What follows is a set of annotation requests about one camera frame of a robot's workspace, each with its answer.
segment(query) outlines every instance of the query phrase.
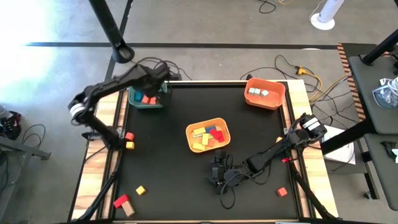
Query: yellow block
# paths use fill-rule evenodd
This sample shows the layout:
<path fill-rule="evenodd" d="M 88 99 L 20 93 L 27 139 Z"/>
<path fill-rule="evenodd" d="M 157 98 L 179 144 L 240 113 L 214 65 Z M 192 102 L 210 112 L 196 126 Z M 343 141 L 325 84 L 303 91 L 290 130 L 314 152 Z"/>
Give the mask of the yellow block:
<path fill-rule="evenodd" d="M 203 133 L 206 133 L 205 127 L 198 128 L 198 129 L 193 130 L 193 134 L 194 134 L 194 135 L 203 134 Z"/>
<path fill-rule="evenodd" d="M 146 191 L 147 191 L 147 190 L 146 190 L 143 186 L 139 186 L 139 187 L 136 189 L 136 192 L 137 192 L 138 195 L 143 195 Z"/>
<path fill-rule="evenodd" d="M 134 142 L 126 142 L 126 149 L 134 149 Z"/>
<path fill-rule="evenodd" d="M 209 144 L 209 135 L 208 133 L 203 134 L 201 137 L 201 144 L 207 146 Z"/>
<path fill-rule="evenodd" d="M 205 150 L 205 146 L 199 143 L 193 143 L 192 148 L 198 149 L 198 150 Z"/>

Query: wooden frame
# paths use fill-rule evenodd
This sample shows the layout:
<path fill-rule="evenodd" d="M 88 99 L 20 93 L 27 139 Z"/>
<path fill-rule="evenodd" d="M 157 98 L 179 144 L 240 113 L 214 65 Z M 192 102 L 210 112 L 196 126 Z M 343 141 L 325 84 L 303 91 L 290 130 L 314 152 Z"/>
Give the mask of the wooden frame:
<path fill-rule="evenodd" d="M 289 86 L 289 93 L 290 93 L 290 100 L 292 102 L 292 109 L 293 113 L 295 116 L 295 119 L 299 118 L 301 114 L 307 113 L 307 114 L 312 114 L 311 108 L 310 108 L 310 103 L 308 102 L 308 96 L 307 92 L 305 90 L 305 85 L 303 80 L 271 80 L 274 82 L 277 81 L 283 81 L 287 82 Z M 178 83 L 178 82 L 185 82 L 186 81 L 171 81 L 171 83 Z M 189 81 L 190 83 L 223 83 L 223 82 L 237 82 L 237 83 L 244 83 L 246 81 Z M 96 116 L 102 120 L 103 123 L 106 125 L 112 125 L 114 123 L 114 117 L 115 117 L 115 110 L 116 110 L 116 104 L 118 100 L 119 93 L 114 93 L 112 95 L 109 95 L 107 97 L 102 98 L 97 106 L 97 112 Z M 126 112 L 126 105 L 127 105 L 127 96 L 128 92 L 124 91 L 122 95 L 122 105 L 121 109 L 119 112 L 119 120 L 117 122 L 118 126 L 123 125 L 124 121 L 124 115 Z M 289 110 L 287 107 L 286 101 L 283 104 L 284 108 L 284 117 L 285 117 L 285 122 L 287 127 L 290 127 L 291 120 L 289 116 Z M 103 147 L 103 143 L 101 140 L 95 140 L 92 141 L 88 144 L 88 151 L 86 154 L 86 157 L 92 155 L 92 153 L 96 152 L 97 150 L 101 149 Z M 102 152 L 98 153 L 94 157 L 92 157 L 90 160 L 86 162 L 86 164 L 83 166 L 79 186 L 78 186 L 78 192 L 76 195 L 76 200 L 73 205 L 73 211 L 72 211 L 72 219 L 80 217 L 90 206 L 91 202 L 94 200 L 98 192 L 100 191 L 101 188 L 101 183 L 103 180 L 103 174 L 104 174 L 104 167 L 105 167 L 105 161 L 106 157 L 108 155 L 107 150 L 103 150 Z M 112 160 L 111 160 L 111 168 L 114 167 L 114 164 L 116 162 L 117 158 L 117 152 L 113 153 Z M 303 153 L 303 158 L 304 158 L 304 163 L 305 163 L 305 169 L 307 171 L 307 177 L 308 181 L 310 184 L 310 188 L 313 191 L 313 193 L 317 196 L 319 201 L 325 206 L 325 208 L 335 217 L 338 216 L 336 205 L 335 205 L 335 200 L 333 198 L 333 192 L 331 191 L 331 186 L 328 178 L 328 174 L 326 171 L 325 167 L 325 162 L 323 160 L 323 155 L 321 150 L 313 148 L 313 147 L 308 147 L 304 150 Z M 299 162 L 295 161 L 296 168 L 298 169 L 299 172 L 300 166 Z M 310 210 L 308 209 L 308 203 L 307 203 L 307 198 L 301 189 L 300 186 L 298 186 L 299 189 L 299 194 L 300 194 L 300 200 L 301 200 L 301 205 L 302 205 L 302 210 L 303 210 L 303 215 L 304 217 L 309 217 L 310 215 Z M 104 207 L 103 207 L 103 215 L 102 218 L 108 218 L 108 212 L 109 212 L 109 205 L 111 204 L 111 192 L 113 191 L 113 187 L 109 190 L 109 192 L 106 195 L 106 198 L 104 200 Z M 288 221 L 294 221 L 294 220 L 218 220 L 214 222 L 288 222 Z M 176 223 L 180 221 L 164 221 L 162 223 Z M 197 220 L 184 220 L 181 222 L 197 222 Z"/>

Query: blue block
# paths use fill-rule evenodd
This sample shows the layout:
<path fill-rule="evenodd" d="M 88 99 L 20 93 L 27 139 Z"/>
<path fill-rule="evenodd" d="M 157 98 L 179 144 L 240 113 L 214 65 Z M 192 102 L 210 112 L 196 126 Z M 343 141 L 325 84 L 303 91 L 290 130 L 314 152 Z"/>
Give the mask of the blue block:
<path fill-rule="evenodd" d="M 207 127 L 206 129 L 206 133 L 210 133 L 210 130 L 214 129 L 217 131 L 216 127 L 212 126 L 212 127 Z"/>
<path fill-rule="evenodd" d="M 143 97 L 144 97 L 144 95 L 141 92 L 136 91 L 136 94 L 134 95 L 134 100 L 138 101 L 138 102 L 141 102 Z"/>

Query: red block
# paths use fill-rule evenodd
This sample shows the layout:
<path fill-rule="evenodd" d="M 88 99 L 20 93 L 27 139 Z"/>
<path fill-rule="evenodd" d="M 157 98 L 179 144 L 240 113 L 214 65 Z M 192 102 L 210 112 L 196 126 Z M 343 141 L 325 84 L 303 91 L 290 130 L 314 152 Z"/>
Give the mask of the red block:
<path fill-rule="evenodd" d="M 150 105 L 156 105 L 156 97 L 152 97 L 149 102 Z"/>
<path fill-rule="evenodd" d="M 279 195 L 280 197 L 283 197 L 283 196 L 287 195 L 287 191 L 286 191 L 286 189 L 285 189 L 284 187 L 279 188 L 279 189 L 277 190 L 277 193 L 278 193 L 278 195 Z"/>
<path fill-rule="evenodd" d="M 219 132 L 215 129 L 210 130 L 210 134 L 217 140 L 223 135 L 222 133 L 220 135 Z"/>
<path fill-rule="evenodd" d="M 144 97 L 143 97 L 143 99 L 142 99 L 141 102 L 142 102 L 142 103 L 145 103 L 145 104 L 148 104 L 149 101 L 150 101 L 150 98 L 149 98 L 148 96 L 144 95 Z"/>
<path fill-rule="evenodd" d="M 223 141 L 225 141 L 224 136 L 223 136 L 223 132 L 222 132 L 222 131 L 217 131 L 217 133 L 220 135 L 220 137 L 217 139 L 218 142 L 223 142 Z"/>
<path fill-rule="evenodd" d="M 128 201 L 129 201 L 129 196 L 125 194 L 119 197 L 116 201 L 114 201 L 113 205 L 115 206 L 115 208 L 120 208 L 124 202 Z"/>
<path fill-rule="evenodd" d="M 132 139 L 134 139 L 134 134 L 133 133 L 126 133 L 126 136 L 124 138 L 129 140 L 129 141 L 132 141 Z"/>

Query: teal container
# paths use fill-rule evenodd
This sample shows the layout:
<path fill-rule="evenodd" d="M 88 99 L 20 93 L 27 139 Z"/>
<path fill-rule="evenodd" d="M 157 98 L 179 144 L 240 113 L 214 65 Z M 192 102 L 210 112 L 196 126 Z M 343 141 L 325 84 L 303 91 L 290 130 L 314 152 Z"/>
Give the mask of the teal container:
<path fill-rule="evenodd" d="M 164 93 L 167 93 L 167 84 L 163 83 L 160 90 Z M 133 105 L 137 109 L 151 109 L 151 108 L 162 108 L 163 105 L 146 105 L 145 103 L 142 102 L 137 102 L 134 100 L 134 95 L 136 94 L 136 90 L 133 89 L 133 87 L 129 87 L 129 103 Z"/>

